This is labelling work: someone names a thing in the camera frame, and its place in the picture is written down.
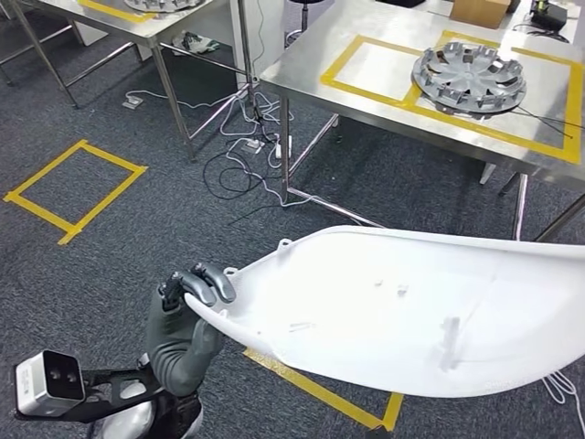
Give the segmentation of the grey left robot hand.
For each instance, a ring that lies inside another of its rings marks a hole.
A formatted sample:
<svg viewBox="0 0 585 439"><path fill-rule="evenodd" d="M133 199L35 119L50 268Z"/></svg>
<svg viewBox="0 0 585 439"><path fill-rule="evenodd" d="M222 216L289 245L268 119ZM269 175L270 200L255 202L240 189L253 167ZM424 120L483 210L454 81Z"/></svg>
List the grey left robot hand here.
<svg viewBox="0 0 585 439"><path fill-rule="evenodd" d="M161 387L176 397L197 391L224 342L222 332L191 310L186 294L208 307L217 299L229 304L237 297L222 270L203 262L173 272L153 293L146 352Z"/></svg>

